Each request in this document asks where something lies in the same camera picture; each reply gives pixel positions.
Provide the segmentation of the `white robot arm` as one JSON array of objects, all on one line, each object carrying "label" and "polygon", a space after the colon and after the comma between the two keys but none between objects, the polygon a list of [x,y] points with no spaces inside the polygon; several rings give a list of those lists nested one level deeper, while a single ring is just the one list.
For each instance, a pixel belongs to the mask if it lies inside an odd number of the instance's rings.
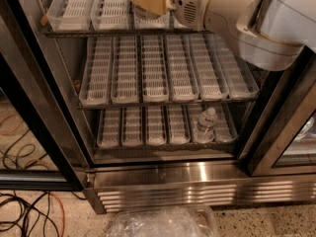
[{"label": "white robot arm", "polygon": [[316,50],[316,0],[130,0],[139,13],[219,35],[240,58],[269,71],[287,69],[304,47]]}]

